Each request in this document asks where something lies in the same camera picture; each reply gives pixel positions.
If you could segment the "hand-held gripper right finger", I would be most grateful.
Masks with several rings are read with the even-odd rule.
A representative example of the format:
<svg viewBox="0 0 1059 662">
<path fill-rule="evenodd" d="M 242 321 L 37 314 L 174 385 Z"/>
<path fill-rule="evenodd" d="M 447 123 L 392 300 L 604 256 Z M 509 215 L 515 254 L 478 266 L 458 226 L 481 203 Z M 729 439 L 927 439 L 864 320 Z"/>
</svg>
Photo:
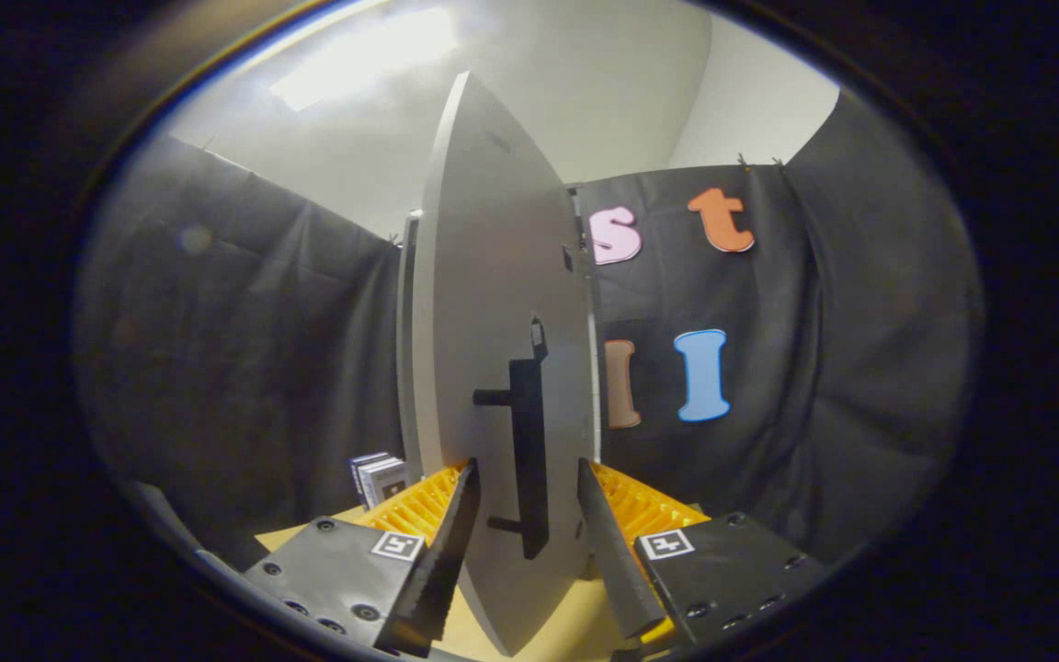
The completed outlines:
<svg viewBox="0 0 1059 662">
<path fill-rule="evenodd" d="M 710 517 L 586 458 L 577 503 L 621 632 L 639 648 L 739 644 L 829 576 L 759 519 Z"/>
</svg>

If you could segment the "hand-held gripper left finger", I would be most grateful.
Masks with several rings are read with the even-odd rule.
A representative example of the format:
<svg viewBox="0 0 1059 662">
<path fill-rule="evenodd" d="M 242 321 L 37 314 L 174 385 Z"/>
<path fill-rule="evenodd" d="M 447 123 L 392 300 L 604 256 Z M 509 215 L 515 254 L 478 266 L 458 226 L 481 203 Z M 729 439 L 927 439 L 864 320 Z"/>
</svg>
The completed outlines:
<svg viewBox="0 0 1059 662">
<path fill-rule="evenodd" d="M 449 466 L 356 522 L 313 519 L 245 578 L 324 632 L 426 657 L 444 636 L 481 495 L 475 461 Z"/>
</svg>

